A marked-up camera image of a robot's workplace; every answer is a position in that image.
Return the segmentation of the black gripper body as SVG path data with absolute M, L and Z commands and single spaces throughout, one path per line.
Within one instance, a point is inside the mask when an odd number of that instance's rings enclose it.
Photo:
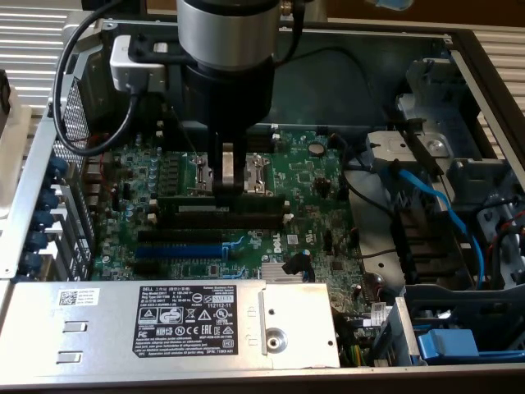
M 208 129 L 210 144 L 235 143 L 270 111 L 274 61 L 240 71 L 205 66 L 181 70 L 184 102 L 190 116 Z

